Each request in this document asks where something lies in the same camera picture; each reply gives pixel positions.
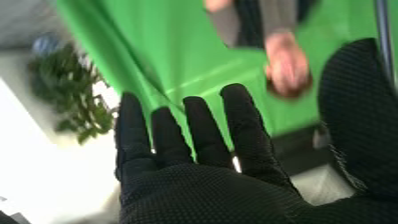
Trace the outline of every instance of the white wall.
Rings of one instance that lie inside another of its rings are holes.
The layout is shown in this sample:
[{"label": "white wall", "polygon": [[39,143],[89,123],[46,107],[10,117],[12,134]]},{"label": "white wall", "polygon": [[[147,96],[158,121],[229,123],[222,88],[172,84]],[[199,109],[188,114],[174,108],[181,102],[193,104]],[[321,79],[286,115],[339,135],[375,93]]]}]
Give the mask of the white wall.
[{"label": "white wall", "polygon": [[113,134],[83,147],[53,133],[53,114],[32,97],[26,52],[0,54],[0,196],[32,224],[117,219]]}]

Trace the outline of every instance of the green leaves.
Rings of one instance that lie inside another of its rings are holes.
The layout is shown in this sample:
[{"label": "green leaves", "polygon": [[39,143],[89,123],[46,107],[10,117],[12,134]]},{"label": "green leaves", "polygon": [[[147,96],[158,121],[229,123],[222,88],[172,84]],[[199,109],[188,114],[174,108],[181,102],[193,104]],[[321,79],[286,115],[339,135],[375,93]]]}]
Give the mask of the green leaves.
[{"label": "green leaves", "polygon": [[78,143],[83,144],[113,127],[113,117],[101,96],[92,96],[92,84],[101,76],[92,66],[81,65],[73,45],[37,58],[28,68],[34,72],[34,94],[53,105],[64,118],[55,131],[76,133]]}]

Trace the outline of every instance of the glove finger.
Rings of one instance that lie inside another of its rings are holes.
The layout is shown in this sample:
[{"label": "glove finger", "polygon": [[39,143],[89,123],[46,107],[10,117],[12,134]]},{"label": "glove finger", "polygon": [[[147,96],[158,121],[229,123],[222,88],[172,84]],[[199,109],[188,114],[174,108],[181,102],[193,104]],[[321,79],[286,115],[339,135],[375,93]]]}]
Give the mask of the glove finger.
[{"label": "glove finger", "polygon": [[153,144],[160,167],[193,163],[181,128],[167,107],[153,112]]},{"label": "glove finger", "polygon": [[208,104],[201,97],[183,100],[197,163],[233,169],[231,154],[224,143]]},{"label": "glove finger", "polygon": [[265,182],[288,187],[293,185],[273,158],[273,146],[263,127],[263,119],[243,85],[233,84],[220,92],[227,115],[227,126],[240,159],[241,173]]},{"label": "glove finger", "polygon": [[142,172],[156,170],[140,102],[131,93],[122,94],[115,122],[117,179],[128,181]]}]

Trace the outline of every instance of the green backdrop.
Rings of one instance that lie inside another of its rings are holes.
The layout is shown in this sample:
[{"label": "green backdrop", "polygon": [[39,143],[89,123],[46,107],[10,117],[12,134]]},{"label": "green backdrop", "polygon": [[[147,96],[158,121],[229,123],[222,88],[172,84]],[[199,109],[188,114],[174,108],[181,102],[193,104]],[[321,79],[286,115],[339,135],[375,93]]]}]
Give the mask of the green backdrop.
[{"label": "green backdrop", "polygon": [[138,95],[145,116],[160,106],[170,107],[185,134],[181,99],[192,95],[204,97],[227,134],[218,91],[236,82],[252,93],[272,136],[318,121],[321,67],[348,41],[376,37],[373,0],[320,0],[296,30],[314,88],[293,102],[266,93],[265,52],[224,47],[202,0],[57,0],[57,8],[112,87]]}]

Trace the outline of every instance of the gloved hand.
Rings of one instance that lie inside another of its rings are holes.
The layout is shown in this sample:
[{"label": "gloved hand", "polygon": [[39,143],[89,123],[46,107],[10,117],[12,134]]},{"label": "gloved hand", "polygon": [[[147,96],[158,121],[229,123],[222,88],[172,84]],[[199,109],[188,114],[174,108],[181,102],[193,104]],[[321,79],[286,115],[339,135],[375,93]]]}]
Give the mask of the gloved hand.
[{"label": "gloved hand", "polygon": [[204,100],[185,99],[195,164],[167,108],[151,116],[151,153],[138,99],[122,95],[115,127],[121,223],[289,223],[309,206],[273,158],[245,87],[227,86],[220,95],[241,174]]},{"label": "gloved hand", "polygon": [[334,150],[344,171],[360,180],[352,198],[318,207],[302,200],[273,158],[245,87],[227,86],[220,95],[241,174],[202,99],[185,99],[195,164],[169,109],[153,113],[151,147],[138,99],[122,95],[115,126],[121,223],[398,223],[398,100],[375,41],[360,40],[337,51],[320,88]]}]

